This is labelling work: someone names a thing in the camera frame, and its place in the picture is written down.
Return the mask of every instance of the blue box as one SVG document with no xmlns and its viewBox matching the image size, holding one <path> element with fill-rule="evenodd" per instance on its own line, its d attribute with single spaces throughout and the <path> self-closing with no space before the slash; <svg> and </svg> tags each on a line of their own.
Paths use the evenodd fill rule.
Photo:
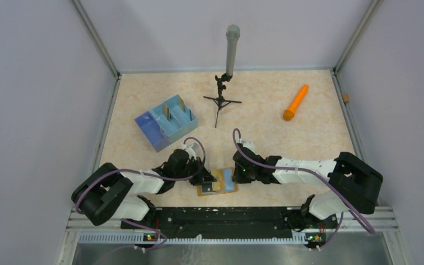
<svg viewBox="0 0 424 265">
<path fill-rule="evenodd" d="M 198 126 L 196 116 L 178 94 L 143 113 L 135 121 L 157 152 Z"/>
</svg>

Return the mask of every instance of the orange cylinder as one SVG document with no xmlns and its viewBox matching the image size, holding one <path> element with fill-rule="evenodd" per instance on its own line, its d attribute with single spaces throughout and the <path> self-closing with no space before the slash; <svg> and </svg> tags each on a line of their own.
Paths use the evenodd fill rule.
<svg viewBox="0 0 424 265">
<path fill-rule="evenodd" d="M 290 104 L 290 106 L 284 111 L 284 120 L 291 120 L 293 116 L 295 116 L 296 109 L 298 108 L 298 105 L 300 105 L 301 101 L 305 97 L 309 86 L 306 84 L 304 85 L 298 94 L 296 95 L 293 102 Z"/>
</svg>

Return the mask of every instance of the wooden table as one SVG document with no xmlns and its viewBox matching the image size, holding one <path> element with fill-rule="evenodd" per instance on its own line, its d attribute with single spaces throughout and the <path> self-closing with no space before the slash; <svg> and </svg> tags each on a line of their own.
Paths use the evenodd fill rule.
<svg viewBox="0 0 424 265">
<path fill-rule="evenodd" d="M 182 140 L 157 153 L 134 119 L 179 94 L 196 114 L 199 126 L 187 136 L 205 146 L 207 169 L 233 167 L 236 149 L 232 131 L 239 128 L 244 140 L 256 145 L 262 157 L 280 155 L 299 160 L 324 160 L 353 147 L 329 70 L 247 71 L 234 73 L 224 91 L 225 99 L 241 100 L 220 111 L 203 96 L 216 97 L 216 72 L 141 73 L 122 75 L 101 163 L 118 168 L 147 170 L 167 161 Z M 304 85 L 309 91 L 291 121 L 283 111 Z M 326 187 L 307 184 L 239 184 L 238 192 L 198 197 L 196 187 L 178 182 L 162 195 L 147 195 L 156 206 L 300 206 L 311 194 Z"/>
</svg>

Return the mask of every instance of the orange object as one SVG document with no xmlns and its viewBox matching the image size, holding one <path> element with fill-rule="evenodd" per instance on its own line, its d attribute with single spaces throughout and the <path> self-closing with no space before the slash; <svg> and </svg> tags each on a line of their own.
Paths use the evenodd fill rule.
<svg viewBox="0 0 424 265">
<path fill-rule="evenodd" d="M 307 91 L 308 91 L 308 85 L 306 84 L 300 89 L 300 92 L 298 92 L 295 99 L 288 107 L 288 109 L 284 111 L 284 120 L 291 120 L 293 116 L 295 116 L 296 109 L 298 108 L 298 105 L 300 105 L 301 101 L 305 97 Z"/>
</svg>

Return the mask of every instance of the blue bin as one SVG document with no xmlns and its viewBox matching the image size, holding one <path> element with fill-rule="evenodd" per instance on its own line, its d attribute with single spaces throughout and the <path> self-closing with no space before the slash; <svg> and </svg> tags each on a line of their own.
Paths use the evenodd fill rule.
<svg viewBox="0 0 424 265">
<path fill-rule="evenodd" d="M 143 113 L 135 121 L 157 152 L 198 126 L 196 116 L 178 94 Z"/>
</svg>

